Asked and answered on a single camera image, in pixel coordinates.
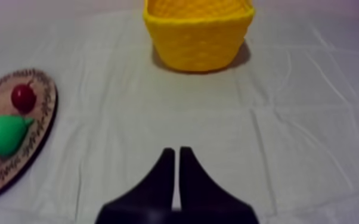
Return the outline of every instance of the white tablecloth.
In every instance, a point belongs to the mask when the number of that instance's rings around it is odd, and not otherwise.
[[[182,145],[263,224],[359,223],[359,21],[261,9],[246,43],[192,76],[153,57],[141,11],[2,33],[0,76],[42,69],[60,104],[0,223],[92,223]]]

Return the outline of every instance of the wooden plate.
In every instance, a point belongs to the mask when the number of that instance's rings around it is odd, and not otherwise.
[[[48,137],[57,111],[57,89],[42,71],[20,70],[0,79],[0,115],[19,115],[11,103],[11,92],[21,83],[29,83],[36,94],[35,108],[25,117],[32,117],[31,125],[17,153],[0,158],[0,193],[11,186],[32,164]]]

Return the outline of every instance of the woven basket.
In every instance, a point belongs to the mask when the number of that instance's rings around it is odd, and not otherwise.
[[[167,66],[209,71],[231,63],[254,14],[250,0],[146,0],[143,16]]]

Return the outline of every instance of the plastic fruit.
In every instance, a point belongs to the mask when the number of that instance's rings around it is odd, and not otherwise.
[[[0,116],[0,156],[12,155],[17,151],[32,123],[32,118]]]
[[[11,102],[19,112],[29,113],[36,102],[36,95],[30,87],[30,83],[15,86],[11,93]]]

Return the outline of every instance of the red apple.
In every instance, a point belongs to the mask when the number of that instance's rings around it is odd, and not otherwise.
[[[29,85],[30,83],[19,84],[11,93],[11,102],[19,112],[24,114],[29,113],[36,102],[36,95]]]

